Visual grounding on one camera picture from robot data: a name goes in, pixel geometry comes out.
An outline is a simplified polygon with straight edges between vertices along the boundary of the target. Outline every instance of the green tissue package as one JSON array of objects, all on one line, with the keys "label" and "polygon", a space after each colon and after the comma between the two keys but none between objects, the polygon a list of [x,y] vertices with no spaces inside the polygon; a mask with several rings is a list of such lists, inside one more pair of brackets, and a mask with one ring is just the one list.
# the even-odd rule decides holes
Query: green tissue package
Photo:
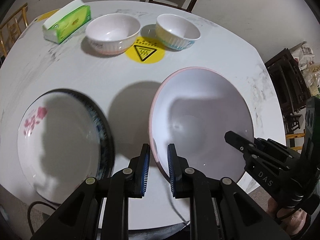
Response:
[{"label": "green tissue package", "polygon": [[60,44],[90,20],[90,6],[85,5],[82,0],[74,0],[44,22],[42,26],[44,38]]}]

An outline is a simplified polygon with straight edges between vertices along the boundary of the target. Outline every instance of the white marble table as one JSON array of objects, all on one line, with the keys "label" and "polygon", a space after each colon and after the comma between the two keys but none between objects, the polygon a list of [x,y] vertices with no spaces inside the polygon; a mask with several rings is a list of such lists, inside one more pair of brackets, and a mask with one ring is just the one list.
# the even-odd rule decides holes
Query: white marble table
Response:
[{"label": "white marble table", "polygon": [[[82,26],[62,44],[44,40],[41,22],[33,21],[15,43],[0,69],[0,184],[23,202],[42,198],[25,179],[17,153],[19,123],[29,105],[55,88],[78,90],[91,97],[110,123],[115,139],[114,172],[127,167],[148,142],[148,114],[153,95],[171,73],[188,66],[213,69],[239,90],[248,104],[255,137],[285,143],[280,106],[256,49],[217,24],[161,5],[134,1],[89,2],[92,18],[121,12],[154,24],[163,13],[181,15],[201,31],[190,49],[166,51],[154,64],[140,64],[126,54],[102,57],[85,42]],[[246,192],[258,184],[245,174],[238,183]],[[188,202],[172,198],[170,185],[151,162],[143,199],[129,200],[129,229],[163,227],[189,220]]]}]

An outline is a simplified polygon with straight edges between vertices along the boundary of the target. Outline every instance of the silver bolt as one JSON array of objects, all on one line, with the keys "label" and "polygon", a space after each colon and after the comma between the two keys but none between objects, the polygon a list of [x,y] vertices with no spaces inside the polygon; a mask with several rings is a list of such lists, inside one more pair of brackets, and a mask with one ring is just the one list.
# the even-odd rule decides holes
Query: silver bolt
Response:
[{"label": "silver bolt", "polygon": [[125,168],[125,169],[123,169],[123,174],[127,174],[127,175],[129,175],[129,174],[131,174],[132,173],[132,170],[130,169],[130,168]]},{"label": "silver bolt", "polygon": [[226,185],[230,185],[232,183],[232,180],[230,178],[223,178],[222,183]]},{"label": "silver bolt", "polygon": [[87,178],[85,180],[86,184],[91,185],[95,182],[96,180],[93,177]]},{"label": "silver bolt", "polygon": [[186,168],[184,171],[186,174],[194,174],[195,173],[195,170],[193,168]]}]

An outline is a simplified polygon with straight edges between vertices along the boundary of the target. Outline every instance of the white bowl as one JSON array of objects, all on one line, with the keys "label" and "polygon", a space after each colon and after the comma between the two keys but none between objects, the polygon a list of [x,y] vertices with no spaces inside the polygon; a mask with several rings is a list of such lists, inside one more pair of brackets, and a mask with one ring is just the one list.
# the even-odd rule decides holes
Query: white bowl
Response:
[{"label": "white bowl", "polygon": [[158,39],[170,49],[190,48],[200,39],[199,29],[187,19],[174,14],[161,14],[156,22]]},{"label": "white bowl", "polygon": [[127,14],[103,15],[89,23],[85,30],[89,44],[104,55],[125,52],[140,32],[140,22]]},{"label": "white bowl", "polygon": [[224,135],[234,131],[253,141],[248,106],[223,76],[206,68],[189,67],[170,75],[158,89],[149,116],[149,140],[156,163],[169,175],[167,146],[174,143],[178,156],[207,177],[244,174],[243,155],[227,144]]},{"label": "white bowl", "polygon": [[62,92],[48,93],[39,97],[21,120],[18,156],[36,192],[60,204],[87,177],[97,176],[98,131],[78,99]]}]

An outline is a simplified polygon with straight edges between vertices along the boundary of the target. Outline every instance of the hand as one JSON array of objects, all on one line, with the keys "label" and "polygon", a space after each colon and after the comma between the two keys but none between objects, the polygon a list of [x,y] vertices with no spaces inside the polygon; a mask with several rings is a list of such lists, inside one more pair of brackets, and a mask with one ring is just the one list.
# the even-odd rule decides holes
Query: hand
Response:
[{"label": "hand", "polygon": [[[276,214],[278,210],[278,203],[273,199],[270,198],[268,200],[268,210],[267,214],[270,215],[272,218],[282,217],[289,212],[291,212],[293,209],[280,209],[278,213]],[[297,210],[293,215],[290,217],[287,217],[282,220],[281,227],[286,231],[286,233],[289,236],[294,236],[297,233],[301,231],[303,228],[305,222],[306,222],[307,213],[304,212],[302,209]]]}]

